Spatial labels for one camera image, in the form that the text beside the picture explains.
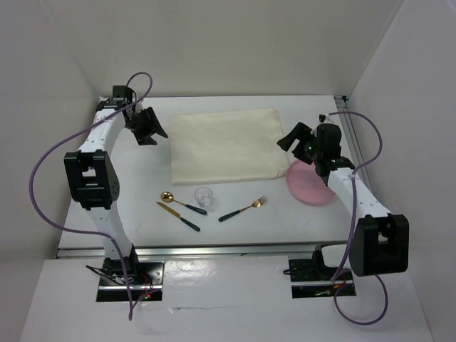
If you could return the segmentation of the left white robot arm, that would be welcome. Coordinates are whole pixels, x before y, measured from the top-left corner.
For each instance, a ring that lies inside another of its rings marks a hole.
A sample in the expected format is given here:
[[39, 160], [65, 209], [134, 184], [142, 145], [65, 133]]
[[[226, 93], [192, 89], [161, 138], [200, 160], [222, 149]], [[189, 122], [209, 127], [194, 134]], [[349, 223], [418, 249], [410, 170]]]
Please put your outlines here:
[[140, 278], [140, 265], [133, 243], [128, 239], [117, 208], [120, 180], [110, 159], [120, 131], [128, 129], [138, 145], [156, 145], [152, 137], [167, 138], [155, 111], [135, 104], [113, 118], [114, 110], [130, 105], [135, 92], [126, 85], [113, 86], [112, 97], [96, 108], [98, 126], [92, 128], [85, 142], [75, 152], [64, 157], [64, 166], [73, 200], [85, 209], [93, 220], [96, 232], [101, 233], [105, 252], [103, 267], [115, 274], [124, 284], [133, 284]]

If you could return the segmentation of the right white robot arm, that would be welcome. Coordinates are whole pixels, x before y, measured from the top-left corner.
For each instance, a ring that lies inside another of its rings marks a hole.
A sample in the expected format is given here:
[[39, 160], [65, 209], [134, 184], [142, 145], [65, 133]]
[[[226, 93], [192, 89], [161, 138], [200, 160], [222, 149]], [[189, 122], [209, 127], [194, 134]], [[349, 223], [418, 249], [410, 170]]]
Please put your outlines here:
[[313, 165], [325, 186], [332, 190], [351, 214], [351, 227], [341, 262], [328, 255], [311, 262], [312, 274], [337, 279], [345, 264], [359, 277], [402, 273], [408, 269], [409, 221], [393, 214], [382, 205], [357, 176], [361, 167], [341, 154], [341, 129], [327, 115], [312, 129], [297, 123], [293, 130], [278, 140], [278, 146], [290, 151], [298, 160]]

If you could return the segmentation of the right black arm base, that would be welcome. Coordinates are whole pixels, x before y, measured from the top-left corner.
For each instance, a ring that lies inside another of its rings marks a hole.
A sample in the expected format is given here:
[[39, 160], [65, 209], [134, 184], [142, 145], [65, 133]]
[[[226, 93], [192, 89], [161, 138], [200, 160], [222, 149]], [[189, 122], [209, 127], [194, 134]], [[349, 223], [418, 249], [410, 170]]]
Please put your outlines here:
[[350, 271], [331, 282], [337, 267], [324, 264], [323, 247], [318, 245], [311, 256], [288, 260], [288, 268], [282, 274], [289, 277], [293, 299], [329, 298], [334, 297], [337, 291], [339, 296], [356, 296]]

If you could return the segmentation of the cream cloth placemat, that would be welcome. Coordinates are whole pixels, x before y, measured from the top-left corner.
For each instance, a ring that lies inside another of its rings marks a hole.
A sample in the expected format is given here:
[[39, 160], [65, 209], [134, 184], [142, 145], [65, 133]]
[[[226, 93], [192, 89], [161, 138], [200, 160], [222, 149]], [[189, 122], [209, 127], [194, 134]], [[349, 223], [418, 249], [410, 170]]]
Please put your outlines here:
[[282, 177], [289, 157], [273, 108], [175, 114], [169, 124], [174, 185], [206, 185]]

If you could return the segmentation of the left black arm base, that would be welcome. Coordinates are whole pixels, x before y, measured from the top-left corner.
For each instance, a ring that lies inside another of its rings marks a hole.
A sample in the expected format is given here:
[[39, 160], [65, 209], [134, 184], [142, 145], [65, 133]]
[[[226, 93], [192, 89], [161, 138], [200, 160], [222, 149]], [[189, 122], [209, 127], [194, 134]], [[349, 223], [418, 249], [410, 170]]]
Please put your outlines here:
[[[98, 276], [97, 302], [128, 301], [125, 278], [121, 271], [109, 274], [104, 266], [100, 268], [86, 265], [85, 267]], [[137, 274], [131, 272], [128, 274], [133, 302], [162, 301], [164, 270], [163, 261], [148, 261], [138, 264]]]

